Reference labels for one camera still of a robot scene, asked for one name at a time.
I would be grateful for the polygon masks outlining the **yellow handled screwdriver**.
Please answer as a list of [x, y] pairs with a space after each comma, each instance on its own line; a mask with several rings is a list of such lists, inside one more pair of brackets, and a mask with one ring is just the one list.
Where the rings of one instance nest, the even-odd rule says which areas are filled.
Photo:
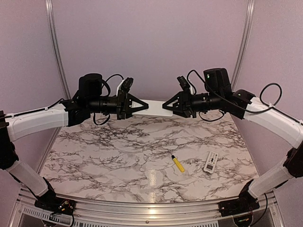
[[178, 159], [174, 155], [171, 155], [171, 158], [172, 158], [173, 162], [175, 163], [176, 167], [178, 168], [178, 170], [180, 172], [184, 173], [185, 169], [182, 166], [182, 164], [178, 161]]

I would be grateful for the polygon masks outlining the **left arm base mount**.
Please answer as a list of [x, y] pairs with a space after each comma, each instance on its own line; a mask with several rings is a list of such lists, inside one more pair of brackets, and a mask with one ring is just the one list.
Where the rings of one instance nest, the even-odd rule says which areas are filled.
[[56, 197], [54, 200], [35, 201], [35, 207], [43, 210], [51, 211], [53, 214], [72, 215], [75, 209], [76, 202], [70, 199]]

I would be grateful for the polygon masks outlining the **large white remote control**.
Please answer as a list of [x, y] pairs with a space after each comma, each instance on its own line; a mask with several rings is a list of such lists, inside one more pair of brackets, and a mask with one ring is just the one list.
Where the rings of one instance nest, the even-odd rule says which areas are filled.
[[133, 113], [133, 115], [155, 116], [155, 117], [172, 117], [173, 112], [162, 108], [164, 101], [142, 100], [147, 103], [149, 108]]

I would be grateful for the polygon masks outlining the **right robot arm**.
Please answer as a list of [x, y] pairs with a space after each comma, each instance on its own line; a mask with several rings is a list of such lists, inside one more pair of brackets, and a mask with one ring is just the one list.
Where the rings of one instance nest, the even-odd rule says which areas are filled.
[[266, 104], [260, 97], [240, 89], [232, 91], [228, 73], [225, 68], [214, 68], [204, 71], [201, 78], [206, 93], [192, 94], [191, 83], [187, 78], [177, 78], [182, 88], [171, 99], [166, 101], [163, 109], [173, 114], [189, 118], [196, 117], [199, 112], [207, 113], [210, 110], [219, 110], [223, 113], [256, 123], [272, 133], [278, 135], [291, 145], [286, 159], [276, 164], [259, 178], [248, 182], [235, 200], [234, 207], [244, 212], [253, 201], [264, 193], [278, 188], [293, 177], [303, 175], [303, 123], [274, 105]]

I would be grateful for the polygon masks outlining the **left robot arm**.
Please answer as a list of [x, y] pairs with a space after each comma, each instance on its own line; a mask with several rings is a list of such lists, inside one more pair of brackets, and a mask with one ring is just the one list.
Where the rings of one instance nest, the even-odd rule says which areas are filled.
[[[60, 99], [55, 104], [23, 113], [0, 113], [0, 168], [24, 184], [49, 210], [56, 210], [60, 200], [52, 186], [28, 164], [19, 160], [14, 142], [36, 132], [71, 127], [89, 119], [91, 114], [115, 114], [117, 119], [132, 117], [149, 105], [129, 93], [133, 78], [122, 80], [115, 96], [110, 96], [109, 84], [102, 75], [90, 73], [79, 79], [79, 88], [72, 99]], [[108, 94], [102, 95], [106, 88]]]

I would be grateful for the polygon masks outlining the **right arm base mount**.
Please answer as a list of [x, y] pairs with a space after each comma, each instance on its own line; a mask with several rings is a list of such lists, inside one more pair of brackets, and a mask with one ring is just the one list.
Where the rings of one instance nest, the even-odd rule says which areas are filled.
[[218, 203], [219, 212], [222, 217], [238, 215], [245, 212], [251, 212], [260, 208], [258, 202], [253, 201], [247, 203], [239, 198], [227, 201], [221, 201]]

